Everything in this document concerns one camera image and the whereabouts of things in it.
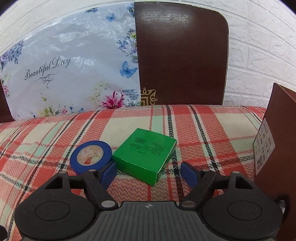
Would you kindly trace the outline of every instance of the tape roll center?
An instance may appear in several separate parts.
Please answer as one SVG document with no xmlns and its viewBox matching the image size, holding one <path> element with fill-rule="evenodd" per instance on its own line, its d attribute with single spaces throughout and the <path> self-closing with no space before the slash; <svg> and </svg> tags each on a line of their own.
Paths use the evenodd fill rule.
<svg viewBox="0 0 296 241">
<path fill-rule="evenodd" d="M 77 161 L 80 165 L 90 166 L 96 164 L 103 157 L 103 149 L 97 145 L 86 146 L 79 151 Z"/>
</svg>

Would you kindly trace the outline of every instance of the plastic cover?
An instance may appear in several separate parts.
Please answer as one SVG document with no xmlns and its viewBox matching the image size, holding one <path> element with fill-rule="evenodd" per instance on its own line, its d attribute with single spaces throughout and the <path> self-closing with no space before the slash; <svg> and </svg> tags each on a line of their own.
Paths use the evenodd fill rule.
<svg viewBox="0 0 296 241">
<path fill-rule="evenodd" d="M 133 2 L 36 29 L 1 56 L 0 70 L 15 120 L 139 105 Z"/>
</svg>

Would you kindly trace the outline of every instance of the blue butterfly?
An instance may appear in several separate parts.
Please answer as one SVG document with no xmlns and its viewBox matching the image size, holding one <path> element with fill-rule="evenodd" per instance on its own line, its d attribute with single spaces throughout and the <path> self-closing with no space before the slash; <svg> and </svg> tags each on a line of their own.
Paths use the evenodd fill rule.
<svg viewBox="0 0 296 241">
<path fill-rule="evenodd" d="M 109 22 L 114 21 L 114 20 L 115 20 L 114 13 L 112 13 L 111 17 L 107 16 L 106 19 L 107 19 Z"/>
<path fill-rule="evenodd" d="M 129 69 L 128 63 L 125 61 L 122 64 L 122 69 L 120 70 L 121 76 L 126 76 L 127 78 L 130 78 L 133 76 L 133 74 L 137 71 L 138 68 Z"/>
</svg>

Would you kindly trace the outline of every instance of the gray platform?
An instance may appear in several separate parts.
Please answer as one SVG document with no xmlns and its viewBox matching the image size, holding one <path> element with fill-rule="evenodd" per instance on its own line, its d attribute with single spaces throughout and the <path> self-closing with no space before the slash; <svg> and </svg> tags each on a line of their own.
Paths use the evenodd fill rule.
<svg viewBox="0 0 296 241">
<path fill-rule="evenodd" d="M 174 202 L 124 202 L 102 212 L 95 224 L 67 241 L 225 241 L 210 232 L 197 213 Z"/>
</svg>

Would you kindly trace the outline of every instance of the green box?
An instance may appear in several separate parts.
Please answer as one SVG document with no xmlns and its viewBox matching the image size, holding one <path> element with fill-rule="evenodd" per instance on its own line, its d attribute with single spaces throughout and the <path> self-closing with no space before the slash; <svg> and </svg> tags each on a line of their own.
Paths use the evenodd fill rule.
<svg viewBox="0 0 296 241">
<path fill-rule="evenodd" d="M 176 142 L 172 137 L 138 128 L 114 152 L 113 159 L 119 170 L 154 186 Z"/>
</svg>

